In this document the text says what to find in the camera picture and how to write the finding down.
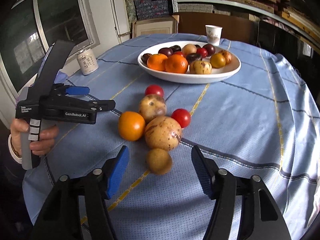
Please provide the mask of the person's left hand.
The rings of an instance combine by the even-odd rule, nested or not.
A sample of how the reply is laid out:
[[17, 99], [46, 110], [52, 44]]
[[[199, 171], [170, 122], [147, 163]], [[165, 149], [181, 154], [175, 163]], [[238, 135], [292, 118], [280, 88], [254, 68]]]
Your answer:
[[[27, 133], [29, 125], [23, 119], [14, 119], [10, 125], [11, 145], [17, 157], [22, 156], [21, 133]], [[34, 155], [43, 156], [50, 152], [55, 144], [55, 138], [59, 133], [59, 128], [54, 125], [40, 132], [40, 140], [30, 143], [29, 148]]]

